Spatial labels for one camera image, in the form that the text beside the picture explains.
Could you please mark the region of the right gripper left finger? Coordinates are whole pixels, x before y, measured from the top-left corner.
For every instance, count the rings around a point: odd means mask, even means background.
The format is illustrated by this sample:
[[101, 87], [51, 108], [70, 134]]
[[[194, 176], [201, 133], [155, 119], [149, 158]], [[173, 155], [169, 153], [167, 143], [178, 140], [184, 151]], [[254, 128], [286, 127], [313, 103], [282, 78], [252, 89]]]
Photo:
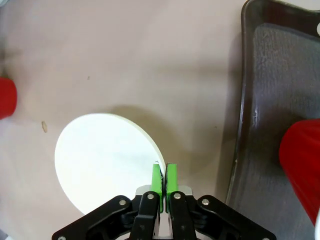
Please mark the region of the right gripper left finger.
[[152, 167], [151, 185], [138, 189], [130, 200], [118, 195], [52, 235], [53, 240], [116, 240], [130, 233], [130, 240], [152, 240], [163, 211], [163, 175]]

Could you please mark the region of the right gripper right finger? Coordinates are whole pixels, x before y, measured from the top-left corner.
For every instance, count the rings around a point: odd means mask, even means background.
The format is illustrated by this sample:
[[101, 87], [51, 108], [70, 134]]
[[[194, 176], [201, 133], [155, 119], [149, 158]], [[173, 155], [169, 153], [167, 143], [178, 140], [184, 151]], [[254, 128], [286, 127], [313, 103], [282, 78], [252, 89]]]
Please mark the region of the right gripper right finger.
[[196, 240], [200, 233], [211, 240], [275, 240], [269, 230], [235, 211], [212, 195], [195, 199], [178, 185], [177, 165], [165, 172], [166, 208], [174, 240]]

